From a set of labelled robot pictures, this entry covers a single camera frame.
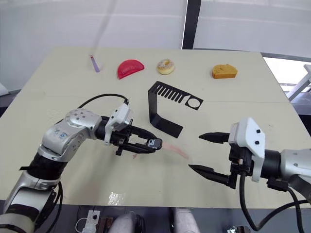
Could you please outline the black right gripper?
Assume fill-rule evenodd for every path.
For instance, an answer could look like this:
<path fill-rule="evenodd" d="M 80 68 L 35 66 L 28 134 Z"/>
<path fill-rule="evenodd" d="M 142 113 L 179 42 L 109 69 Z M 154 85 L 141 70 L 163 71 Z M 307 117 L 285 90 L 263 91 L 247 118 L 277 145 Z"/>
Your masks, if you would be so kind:
<path fill-rule="evenodd" d="M 229 133 L 204 133 L 200 135 L 199 138 L 212 143 L 225 143 L 229 140 Z M 207 180 L 221 183 L 235 189 L 238 175 L 245 172 L 246 175 L 252 176 L 254 162 L 252 161 L 253 154 L 248 148 L 239 147 L 236 144 L 230 144 L 230 146 L 230 175 L 217 173 L 214 169 L 202 165 L 189 165 L 189 167 Z"/>

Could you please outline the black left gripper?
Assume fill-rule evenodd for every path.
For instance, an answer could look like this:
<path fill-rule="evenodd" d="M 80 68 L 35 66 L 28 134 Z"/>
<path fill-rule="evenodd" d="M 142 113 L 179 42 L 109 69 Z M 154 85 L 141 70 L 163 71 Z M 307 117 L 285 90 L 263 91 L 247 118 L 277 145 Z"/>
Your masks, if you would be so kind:
<path fill-rule="evenodd" d="M 156 150 L 148 147 L 147 145 L 129 143 L 131 135 L 136 135 L 137 137 L 146 140 L 157 139 L 157 137 L 150 131 L 132 126 L 132 122 L 133 120 L 131 119 L 128 125 L 125 125 L 122 129 L 114 130 L 112 132 L 110 143 L 118 148 L 115 154 L 121 156 L 124 150 L 137 154 L 154 153 Z"/>

